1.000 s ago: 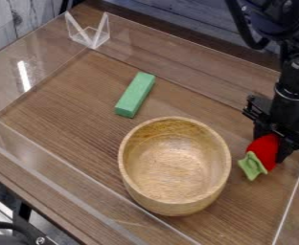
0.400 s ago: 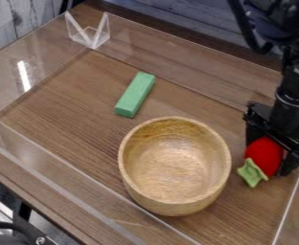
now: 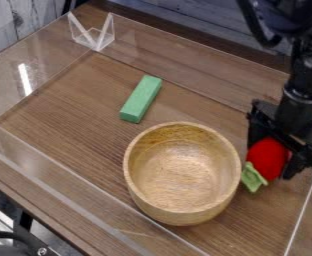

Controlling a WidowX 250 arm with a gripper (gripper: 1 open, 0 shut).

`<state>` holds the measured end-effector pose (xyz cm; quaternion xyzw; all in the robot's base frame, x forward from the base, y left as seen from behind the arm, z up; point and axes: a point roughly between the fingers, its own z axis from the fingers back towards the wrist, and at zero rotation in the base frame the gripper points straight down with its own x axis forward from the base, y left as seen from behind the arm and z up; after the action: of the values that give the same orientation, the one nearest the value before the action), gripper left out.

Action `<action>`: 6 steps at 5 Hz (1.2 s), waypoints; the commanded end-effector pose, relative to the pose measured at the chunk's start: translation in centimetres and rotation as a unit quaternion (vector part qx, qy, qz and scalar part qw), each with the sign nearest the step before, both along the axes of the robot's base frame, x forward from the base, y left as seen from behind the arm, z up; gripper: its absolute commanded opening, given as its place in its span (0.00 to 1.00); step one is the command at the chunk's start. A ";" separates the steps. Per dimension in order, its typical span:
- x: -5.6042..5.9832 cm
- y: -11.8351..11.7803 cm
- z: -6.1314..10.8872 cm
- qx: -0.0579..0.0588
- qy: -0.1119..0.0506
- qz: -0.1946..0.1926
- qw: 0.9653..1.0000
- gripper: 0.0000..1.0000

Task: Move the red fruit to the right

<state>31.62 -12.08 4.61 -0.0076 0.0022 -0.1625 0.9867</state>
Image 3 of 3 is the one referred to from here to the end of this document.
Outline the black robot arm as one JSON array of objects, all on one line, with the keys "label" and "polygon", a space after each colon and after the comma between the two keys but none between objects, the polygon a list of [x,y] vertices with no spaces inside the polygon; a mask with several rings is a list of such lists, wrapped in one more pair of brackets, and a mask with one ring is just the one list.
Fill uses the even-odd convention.
[{"label": "black robot arm", "polygon": [[291,179],[312,168],[312,0],[236,0],[259,44],[291,43],[289,76],[273,104],[252,101],[247,113],[248,161],[264,177]]}]

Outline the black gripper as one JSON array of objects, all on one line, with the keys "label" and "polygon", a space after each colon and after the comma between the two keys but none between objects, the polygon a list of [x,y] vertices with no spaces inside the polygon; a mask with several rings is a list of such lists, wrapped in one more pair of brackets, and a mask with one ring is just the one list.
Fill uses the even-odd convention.
[{"label": "black gripper", "polygon": [[284,88],[277,105],[253,99],[247,119],[247,147],[272,137],[291,151],[281,178],[289,180],[305,168],[312,168],[312,93]]}]

